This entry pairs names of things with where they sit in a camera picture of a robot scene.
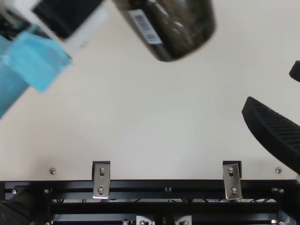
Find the white tabletop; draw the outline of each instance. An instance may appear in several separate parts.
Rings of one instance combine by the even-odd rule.
[[[93,161],[111,161],[112,179],[222,179],[223,160],[241,160],[243,179],[295,179],[241,110],[252,96],[300,124],[300,83],[288,75],[300,59],[300,1],[213,3],[212,39],[164,63],[106,2],[109,21],[74,65],[1,121],[0,180],[90,180]]]

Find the barcode label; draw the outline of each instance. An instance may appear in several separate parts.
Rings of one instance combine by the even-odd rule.
[[[158,34],[155,32],[145,13],[141,9],[131,10],[129,11],[129,14],[149,44],[162,43]]]

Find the screw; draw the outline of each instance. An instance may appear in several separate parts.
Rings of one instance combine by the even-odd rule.
[[[235,188],[235,187],[232,187],[232,188],[231,188],[231,193],[232,193],[233,195],[236,195],[236,193],[237,193],[237,190],[236,190],[236,188]]]
[[[278,167],[276,167],[275,171],[276,171],[276,173],[281,173],[281,172],[282,172],[282,169],[281,169],[280,166],[278,166]]]
[[[99,193],[99,195],[103,195],[103,193],[104,193],[104,188],[103,188],[103,187],[99,187],[98,193]]]
[[[232,167],[229,167],[227,171],[228,171],[229,173],[233,173],[233,168],[232,168]]]
[[[128,219],[123,220],[123,225],[128,225]]]
[[[56,173],[56,169],[54,167],[50,168],[49,173],[54,175]]]
[[[100,176],[103,177],[105,173],[105,168],[101,167],[100,168]]]

